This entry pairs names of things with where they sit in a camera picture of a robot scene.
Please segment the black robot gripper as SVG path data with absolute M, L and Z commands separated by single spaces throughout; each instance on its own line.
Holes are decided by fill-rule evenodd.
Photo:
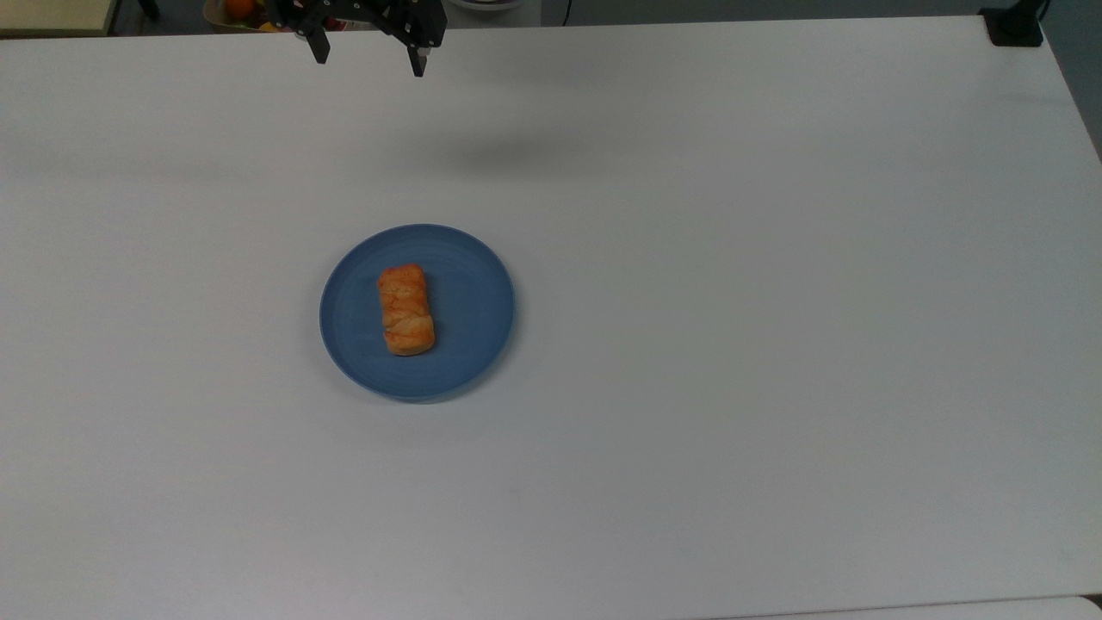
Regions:
M 276 28 L 302 36 L 318 65 L 331 52 L 327 20 L 374 25 L 406 46 L 417 78 L 424 76 L 430 48 L 443 43 L 449 28 L 441 1 L 264 1 L 264 11 Z

